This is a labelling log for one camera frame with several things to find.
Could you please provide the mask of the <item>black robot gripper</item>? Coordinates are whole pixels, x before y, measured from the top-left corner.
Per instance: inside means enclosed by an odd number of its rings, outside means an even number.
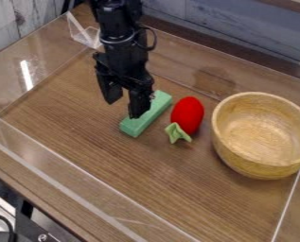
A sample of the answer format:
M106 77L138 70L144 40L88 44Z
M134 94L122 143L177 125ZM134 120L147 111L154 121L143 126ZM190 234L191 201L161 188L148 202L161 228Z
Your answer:
M126 36L108 36L100 32L104 51L92 56L96 78L107 104L112 104L128 91L128 117L136 119L150 109L152 77L146 69L148 45L146 31L130 31Z

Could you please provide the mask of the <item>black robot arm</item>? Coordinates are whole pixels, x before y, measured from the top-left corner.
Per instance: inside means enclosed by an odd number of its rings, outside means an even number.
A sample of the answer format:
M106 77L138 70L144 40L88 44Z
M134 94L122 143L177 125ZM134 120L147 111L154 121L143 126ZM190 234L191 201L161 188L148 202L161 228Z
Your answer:
M147 32L154 31L139 23L140 0L88 0L90 9L99 24L99 41L104 51L96 51L96 79L107 104L112 104L127 90L127 112L139 118L150 109L152 77L146 69L148 52L155 48L147 42Z

